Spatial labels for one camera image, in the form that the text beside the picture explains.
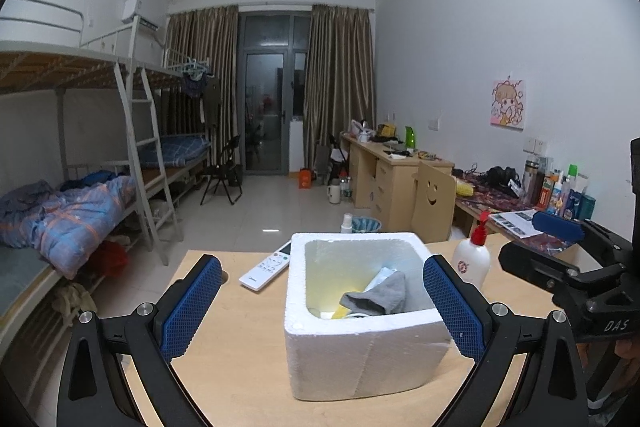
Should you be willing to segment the person right hand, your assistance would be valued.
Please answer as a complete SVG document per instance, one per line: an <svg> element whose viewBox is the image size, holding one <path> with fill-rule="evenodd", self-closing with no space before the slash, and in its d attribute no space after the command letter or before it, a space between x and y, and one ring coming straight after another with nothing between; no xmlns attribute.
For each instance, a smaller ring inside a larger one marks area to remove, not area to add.
<svg viewBox="0 0 640 427"><path fill-rule="evenodd" d="M639 336L616 343L578 343L585 372L589 426L631 426L639 413Z"/></svg>

